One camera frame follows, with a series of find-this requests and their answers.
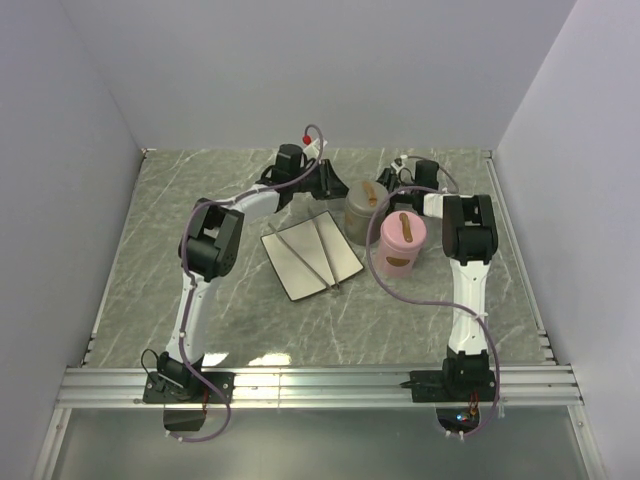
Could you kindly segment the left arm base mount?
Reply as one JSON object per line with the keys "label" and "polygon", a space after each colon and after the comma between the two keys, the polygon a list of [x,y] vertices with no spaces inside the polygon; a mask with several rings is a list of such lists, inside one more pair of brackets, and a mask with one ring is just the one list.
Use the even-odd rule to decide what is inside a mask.
{"label": "left arm base mount", "polygon": [[198,432],[204,425],[209,405],[224,405],[232,399],[235,374],[229,371],[205,372],[204,378],[220,395],[201,380],[187,375],[182,385],[168,376],[151,372],[146,380],[142,402],[163,407],[163,424],[170,432]]}

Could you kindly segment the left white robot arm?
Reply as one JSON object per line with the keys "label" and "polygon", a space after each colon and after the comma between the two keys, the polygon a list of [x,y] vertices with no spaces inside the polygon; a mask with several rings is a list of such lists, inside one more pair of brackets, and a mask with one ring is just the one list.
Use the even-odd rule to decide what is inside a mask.
{"label": "left white robot arm", "polygon": [[208,321],[205,313],[221,281],[233,269],[243,227],[281,211],[297,193],[315,199],[344,198],[346,185],[323,158],[326,142],[306,135],[305,145],[283,144],[275,162],[247,190],[225,200],[202,198],[194,206],[179,244],[182,294],[165,350],[148,374],[146,404],[195,403],[214,392],[221,403],[230,389],[205,379],[202,364]]}

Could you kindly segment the grey cylindrical container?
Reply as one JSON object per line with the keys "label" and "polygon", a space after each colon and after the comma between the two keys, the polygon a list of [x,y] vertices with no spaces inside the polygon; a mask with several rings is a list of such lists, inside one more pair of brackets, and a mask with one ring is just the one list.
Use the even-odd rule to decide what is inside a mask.
{"label": "grey cylindrical container", "polygon": [[[351,206],[345,206],[345,224],[344,231],[346,237],[354,244],[365,246],[369,223],[371,221],[374,210],[366,210],[364,213],[360,213],[354,210]],[[376,243],[380,238],[380,227],[384,220],[384,215],[379,214],[375,217],[370,243]]]}

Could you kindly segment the pink lid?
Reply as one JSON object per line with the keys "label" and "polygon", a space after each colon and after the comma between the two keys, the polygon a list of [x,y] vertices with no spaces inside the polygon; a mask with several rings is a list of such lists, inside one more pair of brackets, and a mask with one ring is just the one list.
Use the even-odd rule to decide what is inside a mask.
{"label": "pink lid", "polygon": [[384,219],[380,227],[380,240],[395,251],[415,252],[426,243],[427,227],[417,214],[395,211]]}

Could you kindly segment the pink cylindrical container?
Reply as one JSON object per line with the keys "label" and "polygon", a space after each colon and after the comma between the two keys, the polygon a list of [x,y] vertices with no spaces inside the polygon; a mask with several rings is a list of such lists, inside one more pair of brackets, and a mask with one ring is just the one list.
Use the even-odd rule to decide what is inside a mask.
{"label": "pink cylindrical container", "polygon": [[388,278],[408,277],[413,271],[422,247],[423,245],[418,243],[398,249],[393,244],[380,242],[374,256],[374,267],[381,276]]}

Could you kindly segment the metal tongs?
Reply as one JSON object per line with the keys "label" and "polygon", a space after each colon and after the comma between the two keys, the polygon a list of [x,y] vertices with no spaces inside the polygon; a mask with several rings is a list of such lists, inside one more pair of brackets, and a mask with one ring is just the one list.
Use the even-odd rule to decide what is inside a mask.
{"label": "metal tongs", "polygon": [[291,301],[303,300],[324,290],[334,292],[340,289],[319,217],[320,214],[310,210],[306,220],[284,230],[268,222],[269,234],[261,238]]}

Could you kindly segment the grey lid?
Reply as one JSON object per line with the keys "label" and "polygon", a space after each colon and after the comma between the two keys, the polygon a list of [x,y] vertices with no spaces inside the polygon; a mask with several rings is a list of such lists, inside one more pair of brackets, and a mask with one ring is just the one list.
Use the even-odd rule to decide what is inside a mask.
{"label": "grey lid", "polygon": [[350,185],[345,208],[348,212],[361,217],[371,216],[384,202],[387,189],[378,182],[359,180]]}

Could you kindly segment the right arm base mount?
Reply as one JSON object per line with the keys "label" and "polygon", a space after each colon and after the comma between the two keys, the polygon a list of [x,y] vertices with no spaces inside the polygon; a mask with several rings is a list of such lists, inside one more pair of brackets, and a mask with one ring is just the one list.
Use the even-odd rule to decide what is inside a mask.
{"label": "right arm base mount", "polygon": [[495,415],[500,400],[498,377],[489,369],[479,378],[455,378],[444,370],[413,370],[400,383],[413,403],[433,403],[446,435],[463,439],[477,434]]}

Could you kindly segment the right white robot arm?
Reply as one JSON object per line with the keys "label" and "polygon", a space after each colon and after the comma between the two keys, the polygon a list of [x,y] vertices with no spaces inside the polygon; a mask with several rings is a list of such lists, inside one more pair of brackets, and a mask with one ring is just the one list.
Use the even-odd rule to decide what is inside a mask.
{"label": "right white robot arm", "polygon": [[499,244],[491,197],[462,195],[444,167],[426,157],[412,158],[416,161],[412,182],[401,179],[404,156],[385,168],[378,182],[388,190],[385,201],[390,207],[399,196],[416,213],[442,222],[441,243],[452,269],[453,300],[421,303],[453,309],[447,356],[436,387],[445,401],[498,402],[500,362],[485,311],[487,276]]}

